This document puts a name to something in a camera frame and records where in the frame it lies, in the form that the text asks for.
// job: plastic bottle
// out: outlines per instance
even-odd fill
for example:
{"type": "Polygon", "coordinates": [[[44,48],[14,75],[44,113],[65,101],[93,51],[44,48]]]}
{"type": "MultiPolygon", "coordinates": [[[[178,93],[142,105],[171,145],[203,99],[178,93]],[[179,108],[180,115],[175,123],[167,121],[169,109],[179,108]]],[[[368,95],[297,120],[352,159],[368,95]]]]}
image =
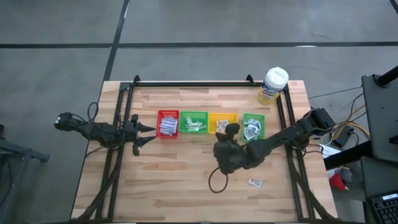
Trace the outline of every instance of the plastic bottle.
{"type": "Polygon", "coordinates": [[[284,89],[289,80],[287,72],[279,67],[270,69],[264,77],[257,99],[262,104],[275,103],[280,91],[284,89]]]}

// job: wooden table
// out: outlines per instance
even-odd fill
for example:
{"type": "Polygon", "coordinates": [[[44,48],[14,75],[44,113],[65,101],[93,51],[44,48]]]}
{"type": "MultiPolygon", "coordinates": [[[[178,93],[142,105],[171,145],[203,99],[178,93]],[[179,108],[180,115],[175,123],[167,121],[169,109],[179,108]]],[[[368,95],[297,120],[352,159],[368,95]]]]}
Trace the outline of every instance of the wooden table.
{"type": "MultiPolygon", "coordinates": [[[[120,82],[104,82],[96,121],[112,123],[120,82]]],[[[310,105],[303,81],[289,81],[296,120],[310,105]]],[[[130,114],[139,115],[142,124],[155,127],[158,110],[244,113],[266,116],[266,136],[280,131],[276,104],[262,105],[256,99],[259,87],[145,87],[134,88],[130,114]]],[[[287,108],[285,117],[288,120],[287,108]]],[[[155,132],[141,134],[151,136],[155,132]]],[[[237,135],[240,143],[241,134],[237,135]]],[[[125,146],[115,222],[288,222],[297,221],[287,169],[285,150],[274,149],[257,168],[230,174],[227,189],[213,194],[208,188],[210,172],[217,167],[213,157],[216,137],[212,134],[179,133],[177,139],[155,139],[132,155],[132,144],[125,146]],[[248,184],[249,178],[263,180],[261,188],[248,184]]],[[[90,142],[88,152],[99,146],[90,142]]],[[[308,147],[309,151],[319,150],[308,147]]],[[[86,158],[72,218],[79,216],[94,199],[101,185],[106,150],[86,158]]],[[[321,204],[336,217],[326,170],[320,153],[304,157],[310,188],[321,204]]],[[[217,172],[212,179],[221,189],[225,176],[217,172]]],[[[108,211],[110,190],[105,200],[108,211]]],[[[304,214],[307,214],[303,194],[304,214]]]]}

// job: concrete floor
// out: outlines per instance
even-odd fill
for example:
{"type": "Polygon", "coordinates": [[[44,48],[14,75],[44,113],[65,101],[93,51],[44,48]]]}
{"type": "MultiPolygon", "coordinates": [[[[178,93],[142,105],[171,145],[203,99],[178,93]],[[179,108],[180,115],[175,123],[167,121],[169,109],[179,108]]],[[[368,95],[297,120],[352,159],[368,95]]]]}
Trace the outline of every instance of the concrete floor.
{"type": "MultiPolygon", "coordinates": [[[[0,44],[111,43],[123,0],[0,1],[0,44]]],[[[397,41],[388,0],[132,0],[121,42],[397,41]]],[[[51,154],[33,162],[16,223],[67,220],[87,141],[53,127],[59,113],[85,116],[101,89],[110,49],[0,49],[0,123],[6,138],[51,154]]],[[[398,47],[119,49],[111,80],[261,79],[271,67],[305,80],[308,96],[360,86],[397,65],[398,47]]],[[[334,116],[361,90],[310,99],[334,116]]],[[[335,116],[342,121],[349,107],[335,116]]],[[[367,127],[366,117],[358,123],[367,127]]],[[[336,193],[339,216],[360,221],[336,193]]]]}

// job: yellow bin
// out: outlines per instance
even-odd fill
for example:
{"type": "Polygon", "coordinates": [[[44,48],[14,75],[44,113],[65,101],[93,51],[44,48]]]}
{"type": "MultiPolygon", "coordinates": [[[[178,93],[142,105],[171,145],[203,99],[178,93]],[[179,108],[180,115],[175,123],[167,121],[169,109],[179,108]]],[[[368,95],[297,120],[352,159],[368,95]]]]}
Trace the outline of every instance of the yellow bin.
{"type": "Polygon", "coordinates": [[[238,114],[234,113],[209,113],[209,133],[215,134],[217,121],[228,120],[229,124],[239,123],[238,114]]]}

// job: plastic bin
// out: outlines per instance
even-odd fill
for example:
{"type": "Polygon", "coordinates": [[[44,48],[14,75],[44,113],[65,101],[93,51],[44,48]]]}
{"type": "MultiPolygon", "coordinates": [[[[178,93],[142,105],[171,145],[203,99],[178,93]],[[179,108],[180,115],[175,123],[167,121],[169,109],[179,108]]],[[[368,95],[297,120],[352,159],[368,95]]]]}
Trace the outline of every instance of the plastic bin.
{"type": "Polygon", "coordinates": [[[207,133],[209,130],[209,114],[203,111],[181,111],[180,112],[180,126],[179,130],[182,133],[207,133]],[[199,121],[206,125],[206,128],[203,128],[199,131],[189,131],[188,128],[185,127],[187,124],[187,117],[190,117],[193,122],[199,121]]]}
{"type": "Polygon", "coordinates": [[[209,133],[215,134],[217,121],[228,120],[229,124],[239,123],[238,114],[234,113],[210,113],[209,114],[209,133]]]}
{"type": "Polygon", "coordinates": [[[256,119],[260,121],[261,124],[261,133],[257,137],[257,139],[265,139],[266,138],[266,117],[262,114],[250,114],[250,113],[244,113],[243,114],[243,129],[242,129],[242,140],[247,142],[247,141],[252,141],[252,140],[247,140],[246,137],[244,136],[244,121],[247,119],[256,119]]]}
{"type": "Polygon", "coordinates": [[[166,134],[160,133],[160,123],[162,122],[162,118],[171,116],[173,118],[179,119],[180,113],[178,110],[160,110],[157,113],[157,124],[156,124],[156,137],[158,138],[176,138],[178,136],[178,131],[176,131],[173,136],[168,136],[166,134]]]}

